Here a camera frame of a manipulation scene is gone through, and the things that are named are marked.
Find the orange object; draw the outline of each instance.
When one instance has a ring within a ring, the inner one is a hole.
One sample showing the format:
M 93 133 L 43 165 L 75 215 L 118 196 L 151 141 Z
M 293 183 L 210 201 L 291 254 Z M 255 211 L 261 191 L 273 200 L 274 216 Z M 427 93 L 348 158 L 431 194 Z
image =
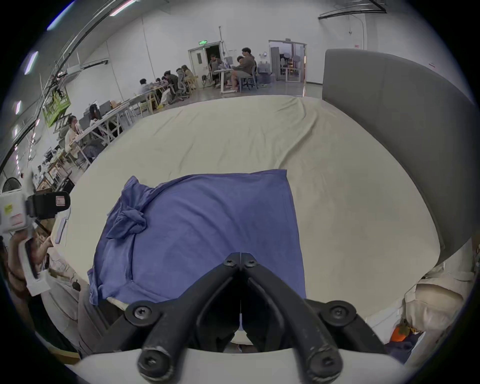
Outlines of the orange object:
M 410 329 L 405 325 L 397 325 L 397 327 L 393 330 L 392 337 L 390 341 L 403 341 L 410 333 Z

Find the label sticker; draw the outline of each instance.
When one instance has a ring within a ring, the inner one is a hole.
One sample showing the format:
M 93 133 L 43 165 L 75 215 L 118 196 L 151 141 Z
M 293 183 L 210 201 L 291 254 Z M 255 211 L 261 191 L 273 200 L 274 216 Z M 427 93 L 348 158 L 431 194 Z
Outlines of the label sticker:
M 10 225 L 15 226 L 24 222 L 24 216 L 19 213 L 18 215 L 10 217 Z
M 65 196 L 57 196 L 55 204 L 57 207 L 64 207 L 65 206 Z
M 5 210 L 5 214 L 6 214 L 6 215 L 9 215 L 9 214 L 12 213 L 12 211 L 13 211 L 13 204 L 8 204 L 8 205 L 6 205 L 5 208 L 4 208 L 4 210 Z

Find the fan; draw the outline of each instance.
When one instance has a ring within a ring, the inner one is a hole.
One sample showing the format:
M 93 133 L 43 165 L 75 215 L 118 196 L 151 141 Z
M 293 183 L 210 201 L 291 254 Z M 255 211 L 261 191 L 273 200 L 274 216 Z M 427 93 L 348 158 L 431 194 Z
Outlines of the fan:
M 8 192 L 8 191 L 13 191 L 15 189 L 20 189 L 22 185 L 20 182 L 15 178 L 15 177 L 10 177 L 5 181 L 5 184 L 3 185 L 1 191 L 3 192 Z

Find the door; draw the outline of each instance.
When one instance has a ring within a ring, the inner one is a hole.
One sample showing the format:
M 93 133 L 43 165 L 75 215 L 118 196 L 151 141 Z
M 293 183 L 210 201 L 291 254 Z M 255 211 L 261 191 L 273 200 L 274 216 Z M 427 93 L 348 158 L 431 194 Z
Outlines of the door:
M 190 51 L 190 60 L 192 61 L 192 71 L 198 76 L 198 86 L 203 88 L 202 76 L 210 78 L 208 70 L 208 61 L 204 48 L 192 49 Z
M 305 65 L 305 46 L 303 44 L 291 43 L 292 56 L 287 65 L 287 81 L 291 83 L 302 83 Z

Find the cable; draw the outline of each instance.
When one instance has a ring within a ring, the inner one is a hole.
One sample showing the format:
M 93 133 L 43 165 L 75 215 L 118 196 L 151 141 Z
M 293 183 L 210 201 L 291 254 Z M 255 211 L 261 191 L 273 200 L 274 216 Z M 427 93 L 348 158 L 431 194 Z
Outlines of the cable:
M 362 34 L 362 40 L 363 40 L 361 48 L 365 50 L 365 32 L 364 32 L 365 26 L 363 25 L 363 20 L 355 15 L 351 15 L 351 16 L 355 17 L 356 19 L 359 19 L 361 22 L 361 34 Z
M 125 101 L 125 99 L 123 98 L 123 95 L 121 94 L 119 82 L 117 81 L 117 77 L 115 76 L 115 70 L 113 69 L 112 58 L 110 57 L 110 51 L 108 50 L 108 41 L 106 41 L 106 40 L 105 40 L 105 45 L 107 46 L 108 58 L 110 59 L 110 67 L 112 67 L 112 72 L 113 72 L 113 77 L 115 79 L 115 83 L 117 84 L 117 88 L 119 89 L 122 101 Z
M 152 59 L 150 58 L 150 51 L 148 50 L 147 44 L 147 36 L 145 36 L 145 25 L 144 25 L 144 17 L 142 16 L 142 28 L 144 30 L 144 39 L 145 39 L 145 46 L 147 47 L 147 54 L 148 54 L 148 61 L 150 62 L 150 67 L 152 67 L 153 78 L 155 79 L 155 71 L 153 70 Z

